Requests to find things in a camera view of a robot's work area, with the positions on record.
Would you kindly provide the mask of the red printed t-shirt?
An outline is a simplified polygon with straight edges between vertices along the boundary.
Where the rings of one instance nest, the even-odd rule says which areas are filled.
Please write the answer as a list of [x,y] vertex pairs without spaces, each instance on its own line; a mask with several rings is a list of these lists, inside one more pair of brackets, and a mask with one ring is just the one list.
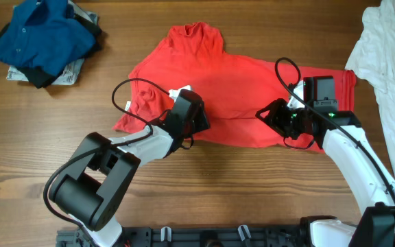
[[284,139],[255,117],[258,110],[289,94],[278,81],[292,83],[303,77],[331,76],[340,110],[355,107],[356,75],[348,70],[293,68],[290,64],[267,62],[228,54],[220,31],[198,22],[173,26],[155,50],[129,74],[131,102],[114,130],[135,133],[143,120],[152,120],[173,106],[169,89],[191,86],[204,101],[210,128],[195,139],[245,148],[289,144],[319,152],[311,136]]

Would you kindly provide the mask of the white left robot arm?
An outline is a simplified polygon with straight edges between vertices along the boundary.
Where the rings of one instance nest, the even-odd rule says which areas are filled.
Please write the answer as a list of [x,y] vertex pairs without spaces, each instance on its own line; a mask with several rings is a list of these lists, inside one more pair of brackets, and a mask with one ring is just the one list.
[[49,211],[77,226],[59,232],[57,246],[131,246],[115,213],[137,169],[169,156],[208,128],[202,100],[177,99],[140,132],[111,139],[88,134],[43,191]]

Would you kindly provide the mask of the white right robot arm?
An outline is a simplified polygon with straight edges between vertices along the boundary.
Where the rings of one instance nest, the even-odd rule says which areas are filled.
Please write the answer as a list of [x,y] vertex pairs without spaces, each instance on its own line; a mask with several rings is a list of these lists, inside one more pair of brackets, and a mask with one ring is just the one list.
[[333,100],[291,109],[277,99],[256,117],[283,138],[311,135],[339,168],[362,217],[351,226],[339,220],[309,220],[309,246],[395,246],[395,180],[370,147],[359,120]]

